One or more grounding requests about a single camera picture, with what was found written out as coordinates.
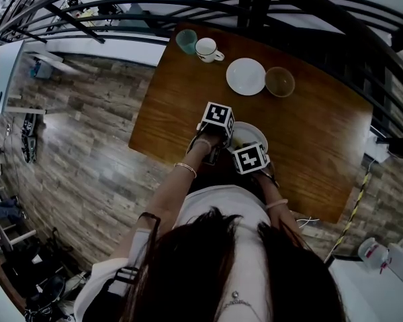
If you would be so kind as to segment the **person's left hand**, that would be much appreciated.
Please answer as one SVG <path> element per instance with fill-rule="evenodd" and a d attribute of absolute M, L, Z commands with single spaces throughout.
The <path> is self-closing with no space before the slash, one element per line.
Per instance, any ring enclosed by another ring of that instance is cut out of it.
<path fill-rule="evenodd" d="M 212 149 L 221 142 L 222 140 L 220 136 L 213 136 L 208 134 L 195 136 L 188 146 L 187 153 L 192 150 L 198 150 L 203 156 L 207 156 L 211 153 Z"/>

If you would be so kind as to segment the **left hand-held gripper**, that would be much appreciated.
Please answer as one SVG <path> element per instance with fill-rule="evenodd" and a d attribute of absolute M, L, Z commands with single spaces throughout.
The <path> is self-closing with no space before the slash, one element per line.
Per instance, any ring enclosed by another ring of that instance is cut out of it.
<path fill-rule="evenodd" d="M 220 155 L 220 151 L 227 148 L 231 143 L 234 129 L 234 114 L 232 108 L 218 103 L 208 102 L 201 121 L 196 127 L 196 134 L 188 146 L 190 151 L 200 135 L 205 131 L 217 131 L 222 135 L 222 143 L 217 146 L 211 146 L 211 152 L 202 160 L 202 162 L 214 165 Z"/>

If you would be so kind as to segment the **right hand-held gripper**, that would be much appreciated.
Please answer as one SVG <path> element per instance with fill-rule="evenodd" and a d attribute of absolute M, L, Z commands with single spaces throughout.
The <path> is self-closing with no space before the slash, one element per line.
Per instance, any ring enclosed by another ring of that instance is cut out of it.
<path fill-rule="evenodd" d="M 267 169 L 271 165 L 271 161 L 261 142 L 244 144 L 242 148 L 233 150 L 231 154 L 237 173 L 241 175 L 254 172 L 261 173 L 269 178 L 274 185 L 279 188 L 275 175 L 267 172 Z"/>

